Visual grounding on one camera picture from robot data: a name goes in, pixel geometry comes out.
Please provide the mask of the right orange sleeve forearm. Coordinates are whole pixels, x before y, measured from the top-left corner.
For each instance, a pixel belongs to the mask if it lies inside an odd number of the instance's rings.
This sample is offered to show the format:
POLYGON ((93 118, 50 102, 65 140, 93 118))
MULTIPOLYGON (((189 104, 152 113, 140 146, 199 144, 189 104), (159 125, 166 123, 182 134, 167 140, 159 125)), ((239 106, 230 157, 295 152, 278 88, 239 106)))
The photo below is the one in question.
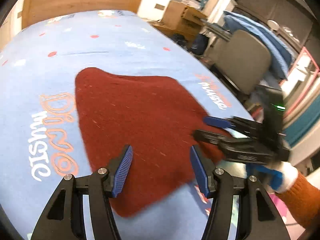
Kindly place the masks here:
POLYGON ((298 172, 294 183, 285 191, 277 192, 295 221, 305 229, 319 226, 319 189, 298 172))

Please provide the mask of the right gloved hand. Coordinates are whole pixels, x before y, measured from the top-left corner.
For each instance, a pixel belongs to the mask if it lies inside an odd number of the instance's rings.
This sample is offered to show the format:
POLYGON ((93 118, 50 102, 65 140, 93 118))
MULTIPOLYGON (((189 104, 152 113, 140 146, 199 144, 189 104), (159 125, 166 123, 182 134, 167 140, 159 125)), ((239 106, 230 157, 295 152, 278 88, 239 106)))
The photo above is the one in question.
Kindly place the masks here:
POLYGON ((296 182, 299 171, 289 162, 279 162, 271 165, 247 164, 246 172, 252 176, 254 172, 260 172, 269 176, 267 184, 276 193, 288 191, 296 182))

